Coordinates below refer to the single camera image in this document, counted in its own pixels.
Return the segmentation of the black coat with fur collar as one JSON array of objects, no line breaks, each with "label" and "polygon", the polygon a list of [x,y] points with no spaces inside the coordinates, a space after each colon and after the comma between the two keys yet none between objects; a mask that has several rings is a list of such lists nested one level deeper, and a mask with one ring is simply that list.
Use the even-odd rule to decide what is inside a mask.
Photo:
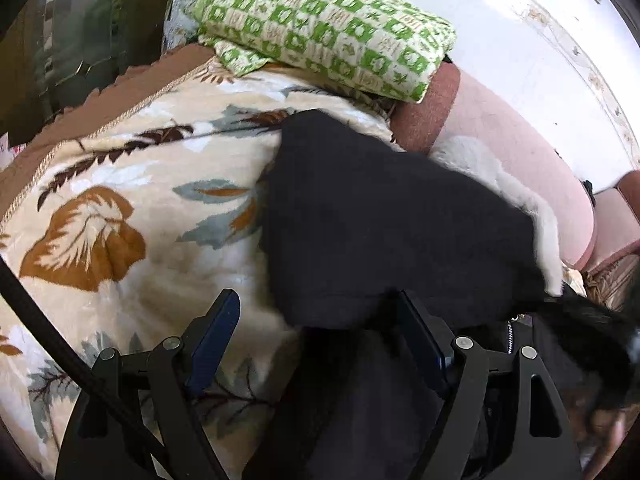
[{"label": "black coat with fur collar", "polygon": [[[578,443],[639,400],[639,329],[572,292],[553,297],[532,218],[465,174],[307,110],[282,122],[262,250],[299,354],[247,479],[412,479],[444,401],[399,330],[400,290],[454,336],[544,362]],[[489,378],[461,479],[510,453],[508,378]]]}]

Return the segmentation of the striped beige cushion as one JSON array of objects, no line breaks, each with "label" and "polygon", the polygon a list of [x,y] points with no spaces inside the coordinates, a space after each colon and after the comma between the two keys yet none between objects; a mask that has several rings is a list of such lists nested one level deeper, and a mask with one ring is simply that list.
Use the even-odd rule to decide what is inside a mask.
[{"label": "striped beige cushion", "polygon": [[626,255],[598,273],[586,275],[587,297],[596,304],[602,304],[611,310],[622,312],[638,275],[639,256],[636,254]]}]

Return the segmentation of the leaf pattern plush blanket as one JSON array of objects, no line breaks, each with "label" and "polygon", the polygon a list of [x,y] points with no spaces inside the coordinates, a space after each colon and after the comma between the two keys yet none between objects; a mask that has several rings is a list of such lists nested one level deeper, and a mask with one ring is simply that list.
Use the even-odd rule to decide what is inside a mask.
[{"label": "leaf pattern plush blanket", "polygon": [[297,335],[274,306],[260,250],[264,174],[284,118],[324,110],[392,137],[374,99],[269,65],[232,75],[191,44],[135,67],[47,126],[1,175],[1,255],[85,362],[150,350],[241,300],[204,430],[239,478],[291,375]]}]

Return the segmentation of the pink headboard cushion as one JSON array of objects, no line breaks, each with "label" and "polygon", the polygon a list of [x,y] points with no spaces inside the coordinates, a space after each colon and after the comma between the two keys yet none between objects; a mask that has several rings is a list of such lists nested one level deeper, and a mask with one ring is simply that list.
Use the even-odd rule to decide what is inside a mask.
[{"label": "pink headboard cushion", "polygon": [[594,199],[596,238],[585,266],[590,274],[639,251],[639,171],[628,172]]}]

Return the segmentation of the long pink bolster pillow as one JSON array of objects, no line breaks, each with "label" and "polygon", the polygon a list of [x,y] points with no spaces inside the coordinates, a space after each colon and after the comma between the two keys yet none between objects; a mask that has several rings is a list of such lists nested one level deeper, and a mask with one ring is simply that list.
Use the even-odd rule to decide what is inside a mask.
[{"label": "long pink bolster pillow", "polygon": [[390,130],[410,152],[428,153],[447,136],[480,140],[508,174],[547,201],[558,220],[562,261],[585,269],[596,244],[585,187],[535,128],[484,84],[457,65],[442,64],[421,103],[395,105]]}]

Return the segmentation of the wooden glass wardrobe door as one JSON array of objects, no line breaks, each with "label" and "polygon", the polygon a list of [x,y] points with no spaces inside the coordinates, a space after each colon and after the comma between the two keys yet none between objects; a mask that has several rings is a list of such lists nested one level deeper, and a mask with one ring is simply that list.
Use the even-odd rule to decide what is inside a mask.
[{"label": "wooden glass wardrobe door", "polygon": [[1,40],[1,134],[25,144],[160,57],[167,0],[27,0]]}]

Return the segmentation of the green checkered folded quilt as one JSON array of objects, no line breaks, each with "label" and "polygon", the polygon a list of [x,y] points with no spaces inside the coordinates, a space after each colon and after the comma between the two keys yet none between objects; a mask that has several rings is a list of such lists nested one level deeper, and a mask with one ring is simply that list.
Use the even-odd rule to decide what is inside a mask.
[{"label": "green checkered folded quilt", "polygon": [[269,63],[419,103],[456,41],[408,0],[195,0],[198,41],[235,76]]}]

